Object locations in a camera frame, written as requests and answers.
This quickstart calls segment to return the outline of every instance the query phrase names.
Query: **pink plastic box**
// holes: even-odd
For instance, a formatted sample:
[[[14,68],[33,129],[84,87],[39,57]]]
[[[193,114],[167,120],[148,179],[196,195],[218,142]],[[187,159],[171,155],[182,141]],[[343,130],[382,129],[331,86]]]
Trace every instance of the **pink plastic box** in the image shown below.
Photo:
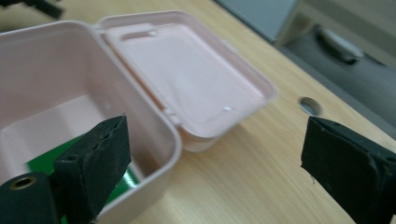
[[[207,149],[276,96],[260,72],[177,11],[0,34],[0,64],[0,184],[98,122],[128,116],[140,184],[100,223],[130,221],[161,197],[183,147]]]

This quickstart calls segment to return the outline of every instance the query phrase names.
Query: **green object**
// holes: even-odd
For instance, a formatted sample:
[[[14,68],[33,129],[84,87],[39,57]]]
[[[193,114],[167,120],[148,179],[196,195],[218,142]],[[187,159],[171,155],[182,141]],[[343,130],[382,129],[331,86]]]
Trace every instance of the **green object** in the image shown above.
[[[48,152],[32,159],[31,161],[28,161],[27,162],[28,168],[32,172],[44,172],[46,175],[50,175],[54,171],[53,161],[57,157],[59,157],[62,153],[64,153],[68,148],[73,146],[82,136],[83,135],[73,138],[72,140],[69,140],[61,144],[60,146],[55,147],[49,150]],[[122,180],[111,192],[106,203],[111,203],[128,189],[134,189],[138,183],[139,181],[134,176],[134,173],[132,172],[131,169],[128,168],[127,171],[125,172],[125,175],[122,177]],[[65,218],[62,218],[62,223],[67,223],[65,221]]]

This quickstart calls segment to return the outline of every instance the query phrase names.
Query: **round hole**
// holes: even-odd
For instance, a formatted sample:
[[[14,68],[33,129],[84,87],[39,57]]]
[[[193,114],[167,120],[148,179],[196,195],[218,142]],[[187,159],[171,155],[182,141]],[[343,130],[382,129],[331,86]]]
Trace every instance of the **round hole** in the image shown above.
[[[321,113],[320,104],[314,99],[303,97],[300,99],[300,106],[305,113],[311,116],[318,116]]]
[[[26,189],[26,188],[32,186],[35,183],[35,181],[36,181],[35,176],[25,176],[18,180],[15,180],[11,184],[10,188],[13,190]]]

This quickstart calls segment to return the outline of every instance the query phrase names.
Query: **box lid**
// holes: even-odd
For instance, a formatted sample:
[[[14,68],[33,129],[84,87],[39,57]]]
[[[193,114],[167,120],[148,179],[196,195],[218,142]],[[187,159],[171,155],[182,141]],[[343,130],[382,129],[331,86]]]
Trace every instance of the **box lid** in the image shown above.
[[[268,79],[186,13],[109,17],[98,26],[159,107],[197,137],[222,135],[276,96]]]

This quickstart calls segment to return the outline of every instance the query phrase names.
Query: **light wood surface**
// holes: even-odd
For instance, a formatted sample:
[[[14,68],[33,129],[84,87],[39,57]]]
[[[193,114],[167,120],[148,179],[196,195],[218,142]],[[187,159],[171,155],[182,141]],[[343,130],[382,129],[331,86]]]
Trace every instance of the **light wood surface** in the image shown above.
[[[164,196],[131,223],[353,223],[300,167],[308,119],[301,97],[318,101],[323,118],[396,151],[394,140],[212,1],[63,0],[60,5],[65,20],[87,23],[110,15],[186,11],[233,45],[279,91],[275,101],[209,150],[183,152]],[[52,21],[24,6],[0,10],[2,31]]]

